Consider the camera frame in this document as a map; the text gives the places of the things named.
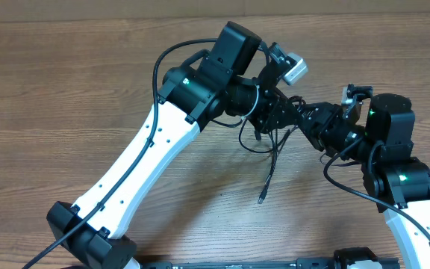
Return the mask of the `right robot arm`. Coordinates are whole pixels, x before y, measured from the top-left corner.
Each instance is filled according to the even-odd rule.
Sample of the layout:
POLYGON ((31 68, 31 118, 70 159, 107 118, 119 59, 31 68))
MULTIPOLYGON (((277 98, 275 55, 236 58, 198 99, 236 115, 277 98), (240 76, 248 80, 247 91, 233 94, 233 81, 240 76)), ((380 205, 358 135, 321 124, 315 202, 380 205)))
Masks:
POLYGON ((430 168, 412 156, 415 114, 410 99, 353 90, 348 102, 300 108, 299 128, 331 160, 361 164, 365 192, 326 176, 338 188, 376 203, 407 268, 430 268, 430 168))

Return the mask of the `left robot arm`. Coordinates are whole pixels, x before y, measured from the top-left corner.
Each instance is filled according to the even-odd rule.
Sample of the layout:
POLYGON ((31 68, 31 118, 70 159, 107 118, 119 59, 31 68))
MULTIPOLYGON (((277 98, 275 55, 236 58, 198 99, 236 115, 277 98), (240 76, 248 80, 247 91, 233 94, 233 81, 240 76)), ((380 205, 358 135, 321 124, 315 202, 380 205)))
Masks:
POLYGON ((296 124, 299 112, 277 85, 307 70, 300 56, 228 22, 211 49, 152 79, 149 115, 106 174, 74 203, 52 206, 47 221, 57 242, 89 268, 137 268, 136 244, 125 233, 175 156, 222 114, 251 123, 258 135, 296 124))

